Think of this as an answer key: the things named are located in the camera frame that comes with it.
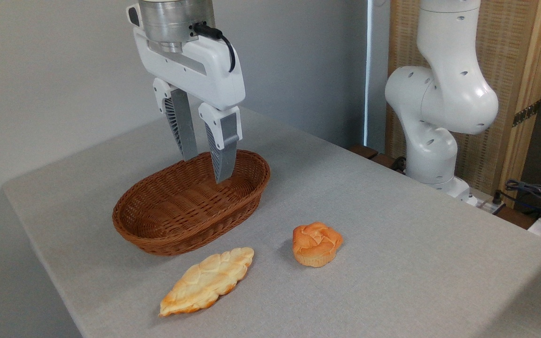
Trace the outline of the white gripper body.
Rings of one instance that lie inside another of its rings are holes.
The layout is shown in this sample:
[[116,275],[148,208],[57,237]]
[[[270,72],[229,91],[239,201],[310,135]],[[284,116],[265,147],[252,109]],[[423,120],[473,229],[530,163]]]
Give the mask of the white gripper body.
[[229,71],[231,60],[223,41],[200,37],[185,43],[181,53],[172,53],[149,41],[140,28],[134,27],[133,34],[142,64],[155,77],[221,111],[244,101],[239,58],[236,56],[234,70]]

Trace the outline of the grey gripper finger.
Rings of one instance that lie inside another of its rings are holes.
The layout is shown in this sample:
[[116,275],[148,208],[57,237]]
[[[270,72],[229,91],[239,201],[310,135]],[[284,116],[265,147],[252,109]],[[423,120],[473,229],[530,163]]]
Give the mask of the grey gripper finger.
[[198,156],[197,141],[187,92],[156,77],[153,81],[156,103],[165,115],[184,161]]
[[202,103],[198,113],[205,122],[215,180],[220,184],[232,176],[238,141],[243,139],[239,107],[220,111]]

